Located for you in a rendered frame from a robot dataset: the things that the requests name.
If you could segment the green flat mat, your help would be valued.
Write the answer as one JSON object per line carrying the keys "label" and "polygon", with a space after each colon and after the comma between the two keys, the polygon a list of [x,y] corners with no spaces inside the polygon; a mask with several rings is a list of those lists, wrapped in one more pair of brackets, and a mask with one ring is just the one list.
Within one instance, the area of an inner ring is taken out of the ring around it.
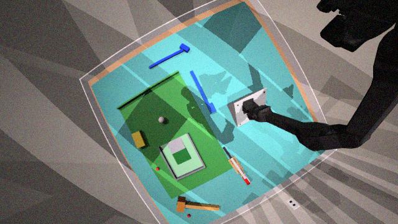
{"label": "green flat mat", "polygon": [[[131,134],[142,131],[147,144],[140,149],[171,199],[233,168],[180,73],[119,110]],[[206,167],[175,181],[158,147],[187,133]]]}

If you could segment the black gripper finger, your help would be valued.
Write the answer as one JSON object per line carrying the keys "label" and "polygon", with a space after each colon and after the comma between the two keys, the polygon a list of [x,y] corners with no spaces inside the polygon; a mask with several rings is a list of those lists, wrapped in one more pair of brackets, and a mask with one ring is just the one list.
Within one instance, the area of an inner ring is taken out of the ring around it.
{"label": "black gripper finger", "polygon": [[339,23],[339,21],[345,21],[346,16],[344,15],[337,15],[333,19],[335,20],[336,23]]}

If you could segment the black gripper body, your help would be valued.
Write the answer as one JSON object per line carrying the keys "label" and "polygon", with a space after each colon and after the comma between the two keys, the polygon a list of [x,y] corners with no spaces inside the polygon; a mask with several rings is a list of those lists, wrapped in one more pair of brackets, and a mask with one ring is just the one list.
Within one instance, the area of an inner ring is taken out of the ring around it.
{"label": "black gripper body", "polygon": [[[343,13],[344,16],[347,16],[349,10],[351,9],[352,5],[356,1],[357,0],[352,2],[352,4],[349,6],[349,8],[347,8],[347,10],[345,10],[345,12]],[[336,23],[334,19],[332,21],[330,21],[330,23],[327,24],[326,27],[324,27],[324,29],[320,32],[322,39],[325,39],[327,42],[329,42],[334,47],[339,47],[338,45],[334,44],[334,41],[342,33],[343,24],[344,24],[344,21],[342,21],[342,20],[339,21],[339,23]]]}

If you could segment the yellow rectangular block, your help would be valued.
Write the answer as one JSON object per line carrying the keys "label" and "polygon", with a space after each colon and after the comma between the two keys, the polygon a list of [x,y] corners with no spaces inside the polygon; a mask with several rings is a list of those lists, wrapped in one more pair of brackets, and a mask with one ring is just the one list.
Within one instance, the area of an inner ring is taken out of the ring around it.
{"label": "yellow rectangular block", "polygon": [[134,142],[135,142],[135,145],[137,148],[140,148],[147,144],[142,131],[137,131],[136,133],[133,133],[131,135],[134,139]]}

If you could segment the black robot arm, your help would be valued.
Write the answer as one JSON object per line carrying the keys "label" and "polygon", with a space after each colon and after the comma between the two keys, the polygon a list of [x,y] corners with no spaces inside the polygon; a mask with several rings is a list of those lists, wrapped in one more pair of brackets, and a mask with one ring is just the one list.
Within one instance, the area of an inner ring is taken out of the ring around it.
{"label": "black robot arm", "polygon": [[[321,0],[317,8],[325,13],[339,9],[343,15],[354,1]],[[242,110],[250,121],[268,122],[296,135],[300,144],[312,151],[358,148],[398,104],[398,0],[357,0],[345,18],[342,33],[334,41],[335,45],[354,52],[394,24],[379,43],[371,86],[347,125],[303,123],[272,112],[271,106],[259,106],[253,98],[243,101]]]}

